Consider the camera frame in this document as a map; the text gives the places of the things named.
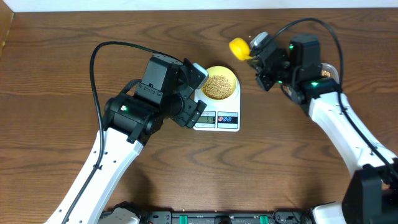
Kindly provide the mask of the yellow measuring scoop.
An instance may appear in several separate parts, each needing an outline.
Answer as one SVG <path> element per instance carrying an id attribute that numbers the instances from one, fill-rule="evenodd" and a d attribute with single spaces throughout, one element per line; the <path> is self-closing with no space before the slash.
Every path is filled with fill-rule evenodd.
<path id="1" fill-rule="evenodd" d="M 245 40 L 240 37 L 233 39 L 229 43 L 229 49 L 233 53 L 233 55 L 240 61 L 252 59 L 252 57 L 250 56 L 251 50 L 249 48 L 249 45 Z"/>

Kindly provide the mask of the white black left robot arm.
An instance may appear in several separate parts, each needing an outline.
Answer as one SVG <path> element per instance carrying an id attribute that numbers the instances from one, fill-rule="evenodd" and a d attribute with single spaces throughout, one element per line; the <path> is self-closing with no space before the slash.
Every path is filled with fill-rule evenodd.
<path id="1" fill-rule="evenodd" d="M 194 127 L 206 104 L 191 95 L 208 77 L 188 59 L 153 55 L 143 79 L 130 81 L 106 103 L 93 148 L 47 223 L 97 223 L 120 178 L 166 119 Z"/>

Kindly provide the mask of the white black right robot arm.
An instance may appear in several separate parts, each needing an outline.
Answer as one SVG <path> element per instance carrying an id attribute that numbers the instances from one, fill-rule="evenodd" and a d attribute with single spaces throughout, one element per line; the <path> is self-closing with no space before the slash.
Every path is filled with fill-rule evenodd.
<path id="1" fill-rule="evenodd" d="M 263 32 L 244 50 L 260 87 L 286 86 L 285 94 L 322 128 L 349 170 L 343 200 L 313 207 L 309 221 L 397 223 L 397 156 L 355 114 L 338 77 L 322 73 L 317 35 L 295 35 L 283 49 Z"/>

